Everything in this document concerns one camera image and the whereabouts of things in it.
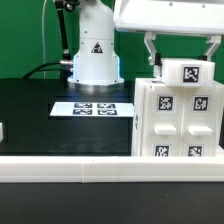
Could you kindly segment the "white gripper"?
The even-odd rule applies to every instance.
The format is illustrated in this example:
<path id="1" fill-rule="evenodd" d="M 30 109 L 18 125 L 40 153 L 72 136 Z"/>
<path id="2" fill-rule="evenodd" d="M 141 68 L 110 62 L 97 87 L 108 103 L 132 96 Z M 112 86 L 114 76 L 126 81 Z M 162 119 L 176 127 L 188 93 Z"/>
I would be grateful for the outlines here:
<path id="1" fill-rule="evenodd" d="M 116 0 L 113 21 L 117 30 L 146 32 L 153 74 L 161 74 L 161 54 L 154 46 L 156 33 L 211 35 L 200 60 L 210 61 L 224 35 L 224 0 Z"/>

